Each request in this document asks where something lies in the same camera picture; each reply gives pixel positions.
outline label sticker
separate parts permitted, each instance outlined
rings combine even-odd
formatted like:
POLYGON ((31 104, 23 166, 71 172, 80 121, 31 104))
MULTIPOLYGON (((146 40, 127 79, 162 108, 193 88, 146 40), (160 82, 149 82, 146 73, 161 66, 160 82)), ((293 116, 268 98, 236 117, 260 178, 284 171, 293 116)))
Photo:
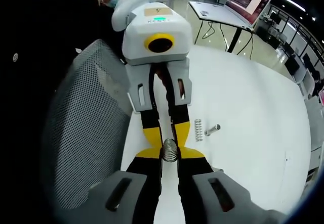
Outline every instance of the label sticker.
POLYGON ((147 8, 144 10, 144 16, 172 15, 170 8, 147 8))

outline green light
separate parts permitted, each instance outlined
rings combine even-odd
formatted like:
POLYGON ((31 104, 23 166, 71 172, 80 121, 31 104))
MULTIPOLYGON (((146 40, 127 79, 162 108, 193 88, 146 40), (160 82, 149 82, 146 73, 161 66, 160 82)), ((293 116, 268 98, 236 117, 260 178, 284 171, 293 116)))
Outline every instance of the green light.
POLYGON ((165 20, 166 18, 164 17, 157 17, 157 18, 154 18, 154 20, 165 20))

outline metal spring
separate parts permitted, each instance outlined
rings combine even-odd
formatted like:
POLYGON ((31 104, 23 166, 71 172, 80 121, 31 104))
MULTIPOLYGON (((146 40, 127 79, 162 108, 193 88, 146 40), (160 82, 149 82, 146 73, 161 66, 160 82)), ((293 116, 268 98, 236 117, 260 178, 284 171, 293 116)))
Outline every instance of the metal spring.
POLYGON ((194 133, 196 136, 196 142, 201 142, 203 140, 203 126, 201 124, 201 119, 196 119, 194 121, 194 133))
POLYGON ((178 159, 178 148, 173 139, 166 139, 162 147, 162 158, 166 162, 175 162, 178 159))

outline metal pin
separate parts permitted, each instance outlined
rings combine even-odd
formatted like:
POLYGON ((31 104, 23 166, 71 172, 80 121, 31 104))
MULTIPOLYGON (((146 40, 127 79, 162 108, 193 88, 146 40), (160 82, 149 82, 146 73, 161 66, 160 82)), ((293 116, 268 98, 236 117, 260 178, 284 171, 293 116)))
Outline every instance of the metal pin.
POLYGON ((221 126, 219 124, 216 124, 212 128, 205 130, 205 136, 209 137, 212 133, 220 130, 221 126))

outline gray mesh chair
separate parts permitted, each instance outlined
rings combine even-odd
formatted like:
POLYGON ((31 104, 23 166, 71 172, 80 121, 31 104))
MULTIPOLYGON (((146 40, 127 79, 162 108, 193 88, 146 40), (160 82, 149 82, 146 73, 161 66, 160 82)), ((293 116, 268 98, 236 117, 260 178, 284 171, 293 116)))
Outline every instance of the gray mesh chair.
POLYGON ((80 206, 93 185, 120 169, 132 113, 124 75, 120 59, 97 40, 74 59, 57 90, 40 170, 54 212, 80 206))

